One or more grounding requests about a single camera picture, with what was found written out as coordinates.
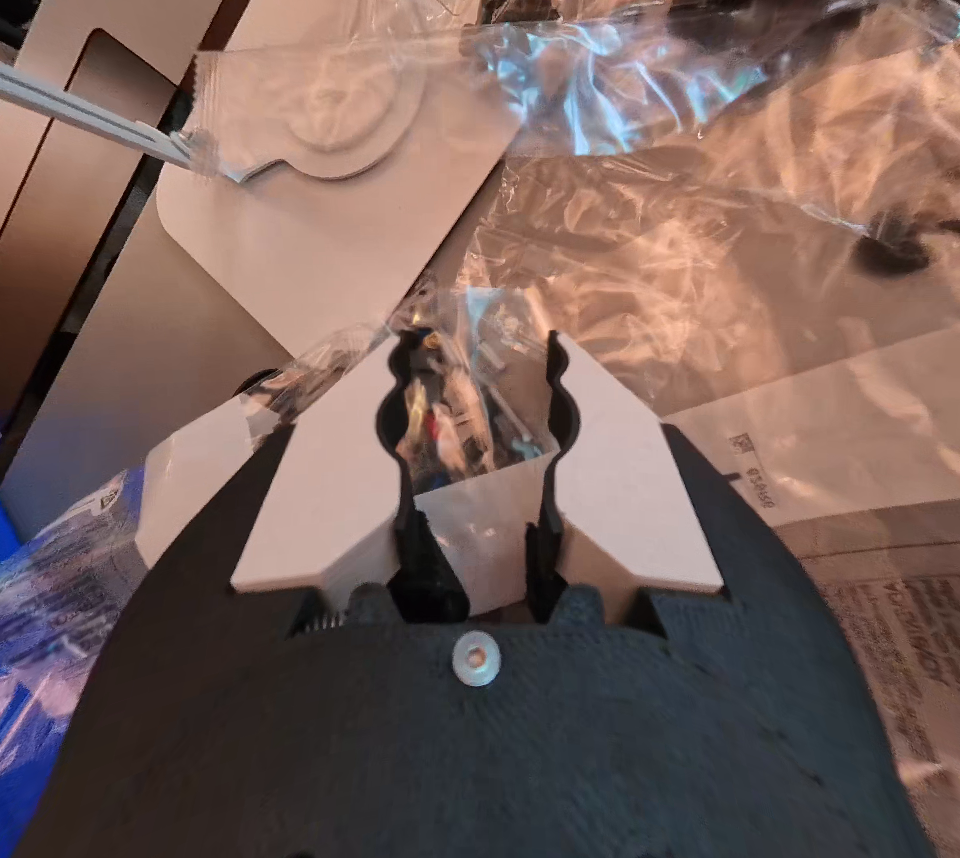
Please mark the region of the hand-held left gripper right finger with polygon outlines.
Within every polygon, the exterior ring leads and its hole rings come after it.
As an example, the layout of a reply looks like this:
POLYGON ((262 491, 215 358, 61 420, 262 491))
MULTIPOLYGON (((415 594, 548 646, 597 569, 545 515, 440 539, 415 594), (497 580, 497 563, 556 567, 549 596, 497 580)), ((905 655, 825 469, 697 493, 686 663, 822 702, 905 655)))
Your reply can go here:
POLYGON ((723 579, 660 418, 569 336, 548 341, 558 455, 541 523, 558 575, 600 590, 720 590, 723 579))

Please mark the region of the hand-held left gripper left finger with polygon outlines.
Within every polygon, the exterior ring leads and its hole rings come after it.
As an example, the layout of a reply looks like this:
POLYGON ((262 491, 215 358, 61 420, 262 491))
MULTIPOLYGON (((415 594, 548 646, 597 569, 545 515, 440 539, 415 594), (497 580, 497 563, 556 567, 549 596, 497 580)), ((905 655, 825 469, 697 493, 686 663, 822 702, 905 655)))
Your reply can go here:
POLYGON ((236 590, 353 590, 400 569, 393 522, 401 469, 378 410, 397 380, 391 336, 303 412, 231 584, 236 590))

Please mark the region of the small clear bag toy pieces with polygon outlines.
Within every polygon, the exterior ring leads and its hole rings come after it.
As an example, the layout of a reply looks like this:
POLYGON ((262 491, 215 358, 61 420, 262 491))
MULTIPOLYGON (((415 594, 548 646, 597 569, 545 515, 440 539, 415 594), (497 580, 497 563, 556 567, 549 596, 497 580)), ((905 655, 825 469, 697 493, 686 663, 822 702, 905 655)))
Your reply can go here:
POLYGON ((588 414, 578 355, 535 289, 415 289, 386 320, 338 327, 264 380, 275 427, 292 430, 284 487, 387 515, 405 488, 565 457, 588 414))

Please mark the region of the wooden book stand white legs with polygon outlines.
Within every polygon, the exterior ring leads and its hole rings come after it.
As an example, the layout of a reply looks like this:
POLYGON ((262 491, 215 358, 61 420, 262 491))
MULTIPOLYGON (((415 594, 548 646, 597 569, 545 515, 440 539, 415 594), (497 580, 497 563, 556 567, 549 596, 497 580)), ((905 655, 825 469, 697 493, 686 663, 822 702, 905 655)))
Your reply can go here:
POLYGON ((2 97, 163 161, 163 228, 297 355, 400 301, 518 132, 494 84, 440 57, 202 53, 169 134, 8 67, 2 97))

